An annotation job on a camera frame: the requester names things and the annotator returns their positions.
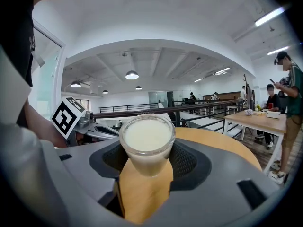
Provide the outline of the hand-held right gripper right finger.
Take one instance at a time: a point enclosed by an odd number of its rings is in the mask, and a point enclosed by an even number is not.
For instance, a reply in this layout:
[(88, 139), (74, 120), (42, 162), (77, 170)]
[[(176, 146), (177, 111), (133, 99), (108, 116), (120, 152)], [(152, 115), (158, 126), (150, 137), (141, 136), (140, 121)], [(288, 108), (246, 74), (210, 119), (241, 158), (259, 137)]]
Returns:
[(274, 208), (279, 187), (229, 151), (176, 139), (169, 197), (144, 227), (254, 227)]

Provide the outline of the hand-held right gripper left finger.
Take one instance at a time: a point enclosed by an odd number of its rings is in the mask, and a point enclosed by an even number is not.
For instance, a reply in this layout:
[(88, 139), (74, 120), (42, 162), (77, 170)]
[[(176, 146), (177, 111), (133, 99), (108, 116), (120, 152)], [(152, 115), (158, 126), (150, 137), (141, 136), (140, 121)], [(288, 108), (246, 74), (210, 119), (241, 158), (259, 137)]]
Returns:
[(124, 221), (119, 176), (128, 156), (118, 139), (57, 151), (69, 181), (69, 221)]

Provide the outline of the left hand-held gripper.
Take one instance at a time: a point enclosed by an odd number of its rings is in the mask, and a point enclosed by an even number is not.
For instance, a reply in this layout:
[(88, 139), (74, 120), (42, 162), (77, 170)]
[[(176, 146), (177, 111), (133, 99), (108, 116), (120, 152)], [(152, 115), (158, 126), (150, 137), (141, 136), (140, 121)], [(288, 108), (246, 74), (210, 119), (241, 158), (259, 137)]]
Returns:
[(51, 122), (65, 138), (68, 146), (77, 146), (77, 135), (95, 138), (115, 138), (119, 132), (94, 122), (93, 112), (87, 111), (73, 97), (63, 97), (51, 115)]

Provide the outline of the cream round cup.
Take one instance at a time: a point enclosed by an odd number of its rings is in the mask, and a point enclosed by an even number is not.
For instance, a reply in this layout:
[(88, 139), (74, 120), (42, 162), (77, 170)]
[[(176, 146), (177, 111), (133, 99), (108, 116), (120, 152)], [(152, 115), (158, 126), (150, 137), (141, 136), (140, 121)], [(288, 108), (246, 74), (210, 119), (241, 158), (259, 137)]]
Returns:
[(176, 130), (173, 123), (155, 114), (130, 119), (119, 131), (120, 144), (143, 176), (157, 176), (167, 163)]

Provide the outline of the person's left forearm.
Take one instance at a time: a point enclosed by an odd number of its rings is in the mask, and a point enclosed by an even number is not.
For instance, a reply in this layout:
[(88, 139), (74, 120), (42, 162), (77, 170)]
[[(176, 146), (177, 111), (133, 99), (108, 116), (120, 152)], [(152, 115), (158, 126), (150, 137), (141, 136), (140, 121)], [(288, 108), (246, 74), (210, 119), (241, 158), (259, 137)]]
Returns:
[(53, 124), (42, 117), (27, 100), (24, 104), (24, 113), (28, 129), (36, 134), (41, 140), (47, 140), (53, 143), (57, 148), (66, 148), (65, 138), (57, 131)]

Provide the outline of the black balcony railing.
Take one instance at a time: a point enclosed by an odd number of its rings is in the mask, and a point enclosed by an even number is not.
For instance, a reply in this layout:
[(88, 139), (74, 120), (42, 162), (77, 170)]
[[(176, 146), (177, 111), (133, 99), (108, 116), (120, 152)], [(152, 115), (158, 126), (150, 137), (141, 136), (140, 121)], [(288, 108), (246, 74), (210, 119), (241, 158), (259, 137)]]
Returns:
[(99, 112), (101, 114), (105, 113), (118, 113), (118, 112), (136, 112), (142, 110), (152, 110), (158, 109), (158, 103), (148, 103), (148, 104), (134, 104), (134, 105), (120, 105), (120, 106), (109, 106), (109, 107), (99, 107)]

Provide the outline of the rectangular wooden table white legs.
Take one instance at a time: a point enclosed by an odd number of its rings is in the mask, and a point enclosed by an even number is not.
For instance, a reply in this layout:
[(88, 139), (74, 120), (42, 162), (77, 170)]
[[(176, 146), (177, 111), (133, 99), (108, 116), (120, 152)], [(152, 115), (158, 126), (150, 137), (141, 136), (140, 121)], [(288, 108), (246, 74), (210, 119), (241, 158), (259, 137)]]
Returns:
[(267, 163), (263, 173), (268, 174), (270, 167), (272, 166), (275, 158), (277, 157), (280, 149), (282, 148), (282, 140), (286, 133), (286, 115), (281, 114), (280, 118), (270, 118), (265, 115), (246, 115), (245, 111), (234, 113), (224, 117), (223, 135), (227, 135), (229, 123), (234, 123), (242, 126), (241, 140), (244, 138), (246, 128), (252, 128), (254, 130), (260, 130), (277, 136), (277, 141), (274, 146), (272, 156)]

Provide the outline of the curved dark railing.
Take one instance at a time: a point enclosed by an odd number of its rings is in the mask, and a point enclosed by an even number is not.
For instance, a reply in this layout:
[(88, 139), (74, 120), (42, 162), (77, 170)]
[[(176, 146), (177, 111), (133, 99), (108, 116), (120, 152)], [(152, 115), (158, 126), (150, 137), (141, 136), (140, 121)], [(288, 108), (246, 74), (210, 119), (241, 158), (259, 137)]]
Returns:
[[(95, 119), (122, 119), (140, 114), (157, 114), (168, 116), (169, 120), (176, 127), (188, 127), (210, 130), (223, 133), (224, 117), (244, 110), (242, 99), (228, 100), (197, 100), (194, 105), (189, 105), (188, 101), (173, 101), (172, 107), (164, 107), (161, 103), (158, 109), (142, 110), (136, 112), (118, 113), (95, 113)], [(237, 124), (228, 127), (232, 131), (238, 127)]]

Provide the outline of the grey hanging coat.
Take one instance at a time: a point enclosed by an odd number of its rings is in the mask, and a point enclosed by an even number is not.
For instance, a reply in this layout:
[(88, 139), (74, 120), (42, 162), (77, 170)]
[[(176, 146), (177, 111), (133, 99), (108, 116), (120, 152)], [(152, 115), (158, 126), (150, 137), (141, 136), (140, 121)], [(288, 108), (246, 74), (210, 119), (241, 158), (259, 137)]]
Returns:
[(246, 85), (246, 101), (247, 101), (247, 108), (254, 111), (255, 106), (253, 100), (253, 93), (249, 84)]

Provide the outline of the person's black shirt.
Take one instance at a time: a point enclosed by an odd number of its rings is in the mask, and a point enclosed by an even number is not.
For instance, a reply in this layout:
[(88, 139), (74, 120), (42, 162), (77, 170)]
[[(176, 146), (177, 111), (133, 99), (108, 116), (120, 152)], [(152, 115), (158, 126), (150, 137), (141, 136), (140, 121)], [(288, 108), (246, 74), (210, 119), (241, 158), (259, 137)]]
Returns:
[(34, 0), (0, 0), (0, 44), (30, 87), (35, 50), (33, 8)]

